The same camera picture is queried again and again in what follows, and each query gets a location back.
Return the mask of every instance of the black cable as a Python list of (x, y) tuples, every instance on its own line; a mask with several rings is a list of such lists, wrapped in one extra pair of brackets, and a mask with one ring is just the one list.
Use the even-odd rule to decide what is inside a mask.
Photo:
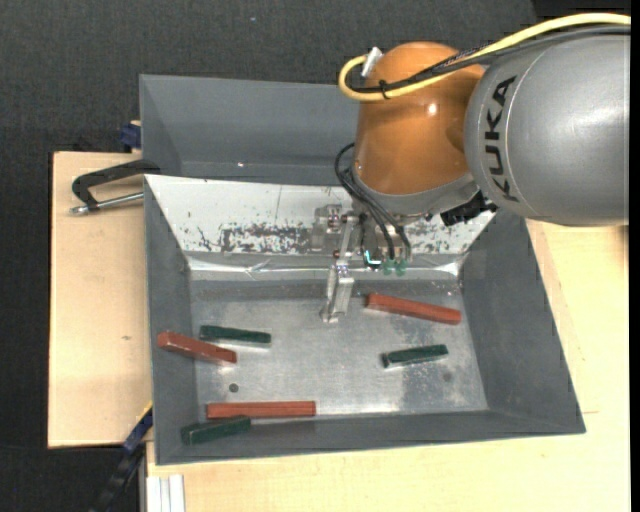
[(351, 195), (352, 197), (355, 197), (356, 199), (361, 201), (363, 204), (365, 204), (369, 208), (369, 212), (371, 213), (373, 220), (376, 222), (376, 224), (380, 228), (380, 231), (382, 232), (382, 235), (384, 236), (385, 241), (387, 242), (390, 259), (392, 260), (395, 259), (395, 247), (393, 245), (393, 240), (391, 238), (391, 235), (389, 234), (389, 230), (385, 225), (385, 220), (386, 222), (391, 224), (395, 232), (398, 234), (398, 236), (400, 236), (402, 243), (405, 245), (405, 250), (407, 251), (407, 254), (410, 254), (411, 243), (409, 242), (409, 239), (407, 238), (404, 232), (404, 228), (398, 224), (397, 220), (393, 217), (393, 215), (391, 215), (374, 197), (372, 197), (371, 194), (369, 194), (369, 192), (367, 192), (365, 189), (363, 189), (358, 185), (358, 183), (355, 181), (353, 177), (353, 171), (351, 166), (347, 167), (342, 171), (340, 170), (340, 161), (342, 160), (342, 157), (347, 151), (353, 148), (354, 145), (355, 143), (353, 142), (350, 144), (347, 144), (336, 155), (336, 158), (334, 161), (334, 171), (336, 173), (338, 181), (349, 193), (349, 195)]
[(377, 86), (371, 87), (351, 87), (355, 92), (364, 92), (364, 93), (374, 93), (374, 92), (382, 92), (387, 93), (389, 91), (393, 91), (396, 89), (401, 89), (402, 87), (406, 87), (407, 85), (412, 85), (417, 82), (422, 82), (424, 80), (428, 80), (430, 78), (434, 78), (436, 76), (440, 76), (446, 73), (451, 73), (453, 71), (458, 71), (459, 69), (463, 69), (474, 64), (486, 64), (487, 62), (491, 62), (499, 57), (503, 57), (505, 55), (510, 55), (512, 53), (516, 53), (523, 50), (528, 50), (532, 47), (541, 45), (541, 44), (549, 44), (563, 40), (577, 39), (583, 37), (585, 35), (608, 35), (608, 34), (626, 34), (631, 32), (631, 27), (629, 26), (597, 26), (597, 27), (589, 27), (589, 28), (581, 28), (581, 29), (573, 29), (570, 31), (564, 32), (554, 32), (550, 35), (546, 35), (544, 37), (540, 37), (538, 39), (533, 39), (529, 41), (524, 41), (517, 45), (511, 46), (509, 48), (504, 48), (502, 50), (497, 50), (495, 52), (491, 52), (485, 55), (479, 55), (477, 57), (470, 57), (468, 59), (462, 60), (463, 57), (468, 56), (469, 54), (473, 54), (489, 46), (487, 43), (482, 46), (478, 46), (473, 49), (463, 50), (451, 57), (446, 58), (443, 61), (440, 61), (428, 68), (411, 75), (410, 77), (399, 80), (397, 82), (384, 82)]
[(137, 446), (133, 452), (120, 460), (106, 487), (102, 490), (89, 512), (111, 512), (113, 503), (122, 495), (132, 482), (145, 454), (145, 445)]

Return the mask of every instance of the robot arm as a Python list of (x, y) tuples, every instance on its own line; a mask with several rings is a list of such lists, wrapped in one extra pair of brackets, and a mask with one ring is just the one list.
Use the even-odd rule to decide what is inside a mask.
[(347, 78), (367, 59), (353, 59), (339, 76), (362, 102), (352, 181), (400, 225), (496, 206), (628, 223), (630, 24), (569, 16), (458, 54), (408, 43), (367, 62), (361, 88)]

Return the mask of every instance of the red wooden block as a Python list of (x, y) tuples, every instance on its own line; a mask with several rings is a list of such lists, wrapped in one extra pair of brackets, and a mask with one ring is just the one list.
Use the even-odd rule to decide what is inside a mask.
[(224, 402), (207, 405), (207, 418), (229, 418), (231, 416), (250, 418), (292, 418), (315, 416), (316, 403), (310, 400), (293, 402)]
[(397, 315), (413, 316), (423, 320), (441, 322), (456, 325), (462, 321), (462, 315), (457, 309), (417, 302), (414, 300), (399, 299), (389, 295), (370, 293), (367, 296), (367, 307)]
[(209, 361), (210, 363), (235, 364), (238, 361), (238, 357), (233, 350), (195, 340), (175, 332), (161, 332), (158, 334), (157, 343), (158, 347), (163, 350), (202, 361)]

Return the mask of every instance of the gray bin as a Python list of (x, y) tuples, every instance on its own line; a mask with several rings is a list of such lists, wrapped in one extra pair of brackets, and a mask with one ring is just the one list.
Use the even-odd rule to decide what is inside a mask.
[[(164, 174), (259, 183), (335, 185), (333, 159), (357, 118), (357, 104), (334, 87), (306, 84), (142, 77), (141, 103), (144, 157)], [(330, 258), (307, 274), (258, 280), (216, 265), (194, 271), (153, 179), (145, 222), (159, 464), (584, 432), (523, 220), (499, 212), (453, 274), (362, 273), (349, 315), (327, 325), (318, 313)], [(463, 322), (368, 313), (372, 291), (457, 308)], [(273, 344), (238, 348), (231, 370), (155, 345), (159, 332), (197, 337), (204, 323), (269, 330)], [(382, 352), (439, 343), (449, 348), (444, 360), (382, 366)], [(316, 400), (318, 416), (181, 442), (180, 428), (204, 421), (208, 402), (295, 399)]]

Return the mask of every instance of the yellow cable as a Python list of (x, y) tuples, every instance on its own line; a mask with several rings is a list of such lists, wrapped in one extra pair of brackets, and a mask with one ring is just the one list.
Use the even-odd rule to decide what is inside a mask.
[[(611, 23), (616, 25), (631, 25), (631, 17), (625, 16), (623, 14), (610, 14), (610, 13), (586, 13), (586, 14), (574, 14), (572, 16), (565, 16), (563, 18), (556, 18), (553, 20), (545, 21), (534, 25), (532, 27), (526, 28), (515, 34), (507, 36), (499, 41), (490, 44), (477, 52), (474, 52), (470, 55), (465, 56), (460, 59), (460, 61), (465, 61), (472, 57), (478, 57), (480, 55), (486, 55), (488, 53), (493, 53), (499, 50), (503, 50), (505, 48), (509, 48), (516, 44), (521, 43), (527, 39), (531, 39), (532, 37), (536, 37), (540, 34), (544, 34), (545, 32), (549, 32), (551, 30), (557, 30), (560, 28), (572, 27), (575, 25), (585, 25), (591, 23)], [(382, 92), (357, 92), (351, 89), (347, 85), (347, 76), (353, 68), (362, 65), (367, 59), (367, 55), (360, 55), (359, 57), (355, 57), (348, 61), (340, 70), (338, 75), (338, 87), (342, 91), (342, 93), (356, 101), (380, 101), (388, 98), (397, 98), (400, 96), (404, 96), (405, 94), (409, 94), (415, 92), (423, 87), (427, 87), (443, 78), (446, 78), (451, 73), (455, 73), (452, 71), (450, 73), (445, 73), (443, 75), (439, 75), (436, 77), (428, 78), (421, 82), (417, 82), (415, 84), (406, 85), (399, 89), (394, 89), (392, 91), (387, 91), (385, 95)]]

